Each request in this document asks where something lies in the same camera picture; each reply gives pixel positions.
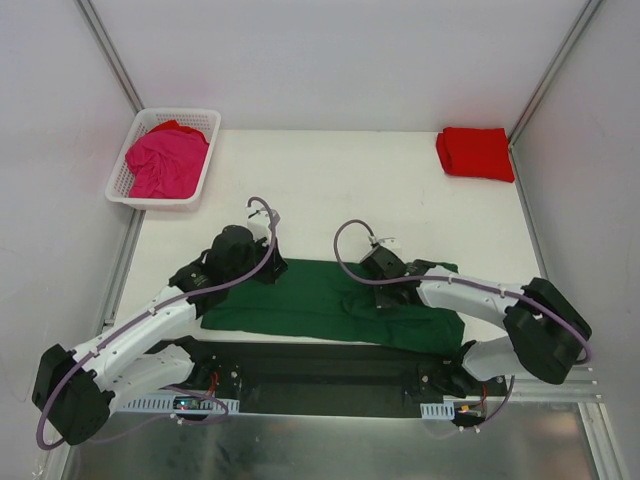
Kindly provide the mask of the green t-shirt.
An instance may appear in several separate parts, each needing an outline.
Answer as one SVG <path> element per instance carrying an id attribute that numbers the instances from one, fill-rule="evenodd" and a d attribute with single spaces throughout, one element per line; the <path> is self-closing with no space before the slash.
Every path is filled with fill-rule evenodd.
<path id="1" fill-rule="evenodd" d="M 201 320 L 205 330 L 364 342 L 448 356 L 465 324 L 453 311 L 421 305 L 376 307 L 374 289 L 335 262 L 291 259 L 274 284 L 249 280 Z"/>

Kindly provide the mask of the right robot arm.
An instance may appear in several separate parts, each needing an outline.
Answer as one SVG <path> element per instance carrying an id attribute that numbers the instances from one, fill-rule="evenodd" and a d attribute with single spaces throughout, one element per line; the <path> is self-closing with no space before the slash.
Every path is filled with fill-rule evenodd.
<path id="1" fill-rule="evenodd" d="M 562 384 L 587 356 L 591 327 L 548 280 L 526 285 L 483 282 L 426 260 L 406 263 L 394 252 L 374 247 L 359 263 L 375 281 L 381 307 L 424 306 L 461 313 L 491 323 L 504 336 L 464 343 L 431 377 L 434 388 L 463 398 L 485 382 L 528 373 Z"/>

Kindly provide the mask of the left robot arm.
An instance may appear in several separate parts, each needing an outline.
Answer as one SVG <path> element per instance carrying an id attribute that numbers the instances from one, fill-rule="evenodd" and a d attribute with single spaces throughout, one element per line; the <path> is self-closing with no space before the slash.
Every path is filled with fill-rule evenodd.
<path id="1" fill-rule="evenodd" d="M 205 386 L 212 366 L 181 345 L 149 349 L 223 303 L 231 289 L 281 263 L 274 225 L 230 225 L 200 257 L 180 268 L 140 313 L 70 350 L 56 344 L 41 356 L 32 402 L 41 415 L 36 443 L 44 451 L 89 440 L 142 387 Z"/>

